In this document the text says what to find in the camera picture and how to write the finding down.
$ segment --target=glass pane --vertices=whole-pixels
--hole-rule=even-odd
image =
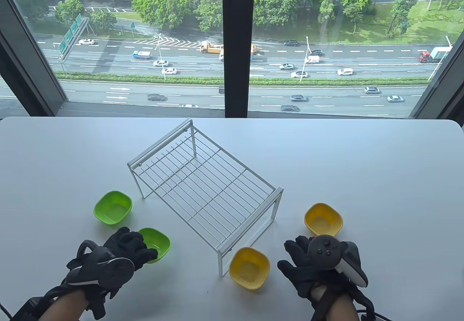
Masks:
[[[464,0],[255,0],[249,110],[408,117],[463,11]]]
[[[5,83],[5,80],[0,77],[0,119],[17,115],[29,114]]]
[[[222,0],[14,1],[69,100],[224,108]]]

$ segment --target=bowl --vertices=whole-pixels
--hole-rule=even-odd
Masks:
[[[113,190],[96,203],[93,214],[107,225],[115,225],[132,210],[132,200],[124,193]]]
[[[148,264],[153,264],[159,261],[161,258],[166,255],[166,253],[171,248],[171,240],[153,228],[143,228],[139,230],[139,233],[144,237],[144,243],[148,248],[154,248],[158,251],[158,258],[154,259],[153,261],[149,261]]]
[[[343,228],[343,218],[326,203],[314,204],[304,216],[304,223],[315,235],[335,236]]]
[[[260,288],[269,271],[269,259],[252,247],[242,247],[238,250],[229,268],[232,280],[248,289]]]

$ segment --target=cable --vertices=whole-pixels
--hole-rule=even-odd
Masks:
[[[367,313],[367,310],[366,310],[366,309],[358,309],[357,312],[358,312],[358,314],[359,314],[359,313]],[[380,314],[378,314],[378,313],[374,313],[374,314],[375,314],[377,317],[379,317],[379,318],[381,318],[382,320],[384,320],[384,321],[392,321],[392,320],[390,320],[390,319],[386,318],[385,316],[380,315]]]
[[[8,316],[8,319],[11,320],[13,318],[13,316],[11,316],[8,310],[6,310],[1,303],[0,303],[0,309],[5,313],[6,316]]]

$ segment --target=hedge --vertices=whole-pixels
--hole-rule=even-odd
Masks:
[[[55,72],[58,79],[81,80],[81,81],[106,81],[106,82],[135,82],[135,83],[170,83],[170,84],[204,84],[220,85],[224,84],[222,77],[181,77],[167,76],[166,79],[156,75],[138,74],[108,74],[108,73],[83,73],[83,72]],[[305,78],[301,82],[293,78],[250,78],[250,85],[414,85],[428,84],[426,77],[411,78],[343,78],[343,79],[324,79],[324,78]]]

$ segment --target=wire grid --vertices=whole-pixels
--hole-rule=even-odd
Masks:
[[[133,170],[215,250],[275,190],[194,126]]]

